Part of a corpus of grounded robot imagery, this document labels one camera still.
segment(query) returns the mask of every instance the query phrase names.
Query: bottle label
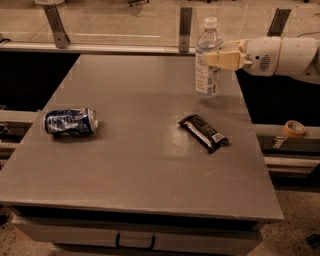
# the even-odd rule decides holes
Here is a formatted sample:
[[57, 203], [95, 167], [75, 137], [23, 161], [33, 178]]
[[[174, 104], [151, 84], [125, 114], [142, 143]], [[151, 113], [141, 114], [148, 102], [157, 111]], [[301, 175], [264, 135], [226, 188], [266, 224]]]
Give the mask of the bottle label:
[[220, 69], [210, 67], [203, 63], [202, 53], [196, 52], [196, 91], [201, 94], [212, 96], [219, 90]]

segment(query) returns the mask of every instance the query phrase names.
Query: glass railing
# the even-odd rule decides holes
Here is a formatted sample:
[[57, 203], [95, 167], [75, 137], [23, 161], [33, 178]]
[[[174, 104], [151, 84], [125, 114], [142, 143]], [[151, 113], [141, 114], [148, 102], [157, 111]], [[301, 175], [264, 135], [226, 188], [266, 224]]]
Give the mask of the glass railing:
[[[43, 5], [63, 0], [0, 1], [0, 34], [12, 42], [54, 43]], [[178, 47], [180, 10], [192, 8], [190, 47], [203, 31], [204, 19], [218, 18], [225, 40], [265, 36], [277, 7], [291, 8], [283, 36], [297, 36], [308, 29], [318, 30], [315, 3], [283, 1], [147, 0], [68, 0], [57, 5], [60, 19], [71, 44]]]

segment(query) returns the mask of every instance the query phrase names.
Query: bottle cap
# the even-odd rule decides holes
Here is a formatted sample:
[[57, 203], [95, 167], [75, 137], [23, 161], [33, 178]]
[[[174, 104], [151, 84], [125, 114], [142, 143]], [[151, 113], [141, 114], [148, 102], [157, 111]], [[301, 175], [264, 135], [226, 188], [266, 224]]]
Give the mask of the bottle cap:
[[215, 29], [218, 27], [218, 20], [215, 17], [206, 18], [204, 20], [205, 29]]

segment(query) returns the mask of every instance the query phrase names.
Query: drawer handle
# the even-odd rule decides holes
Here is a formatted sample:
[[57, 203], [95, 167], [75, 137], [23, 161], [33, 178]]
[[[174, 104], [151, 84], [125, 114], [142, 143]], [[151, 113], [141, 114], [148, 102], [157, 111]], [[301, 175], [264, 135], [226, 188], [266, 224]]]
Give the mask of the drawer handle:
[[120, 245], [120, 234], [117, 234], [117, 237], [116, 237], [116, 247], [117, 248], [131, 248], [131, 249], [143, 249], [143, 250], [153, 250], [154, 248], [154, 244], [156, 242], [156, 238], [154, 236], [152, 236], [151, 238], [151, 244], [149, 247], [131, 247], [131, 246], [123, 246], [123, 245]]

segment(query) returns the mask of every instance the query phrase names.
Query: tape roll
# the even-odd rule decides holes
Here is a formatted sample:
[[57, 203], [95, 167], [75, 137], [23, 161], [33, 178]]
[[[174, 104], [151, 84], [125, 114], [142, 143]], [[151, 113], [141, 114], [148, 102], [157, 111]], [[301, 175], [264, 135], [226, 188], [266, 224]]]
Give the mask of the tape roll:
[[306, 132], [306, 128], [298, 121], [289, 120], [283, 127], [283, 131], [288, 137], [299, 138]]

